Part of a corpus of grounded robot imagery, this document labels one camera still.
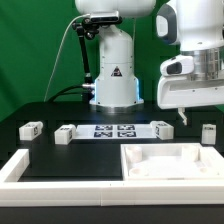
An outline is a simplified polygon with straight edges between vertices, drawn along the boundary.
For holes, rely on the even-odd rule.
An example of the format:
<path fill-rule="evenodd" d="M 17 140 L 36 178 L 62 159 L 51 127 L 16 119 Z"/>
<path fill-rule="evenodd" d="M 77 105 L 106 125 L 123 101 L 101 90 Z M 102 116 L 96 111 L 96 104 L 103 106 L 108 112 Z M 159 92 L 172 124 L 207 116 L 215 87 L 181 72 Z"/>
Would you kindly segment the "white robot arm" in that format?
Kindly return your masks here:
<path fill-rule="evenodd" d="M 141 105 L 132 38 L 116 25 L 150 15 L 156 0 L 75 0 L 88 38 L 100 37 L 100 74 L 92 107 L 115 113 Z M 224 0 L 169 0 L 156 15 L 159 38 L 180 53 L 160 65 L 157 104 L 176 108 L 224 104 Z"/>

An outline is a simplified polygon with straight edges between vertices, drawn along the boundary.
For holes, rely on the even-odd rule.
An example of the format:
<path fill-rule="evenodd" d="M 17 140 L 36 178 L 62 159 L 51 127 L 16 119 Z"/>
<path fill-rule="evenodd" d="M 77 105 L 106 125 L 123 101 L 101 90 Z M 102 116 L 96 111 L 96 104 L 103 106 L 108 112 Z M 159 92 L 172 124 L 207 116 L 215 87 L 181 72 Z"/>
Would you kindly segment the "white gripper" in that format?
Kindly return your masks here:
<path fill-rule="evenodd" d="M 178 108 L 186 126 L 185 108 L 224 104 L 224 79 L 190 81 L 186 76 L 161 77 L 157 104 L 161 109 Z"/>

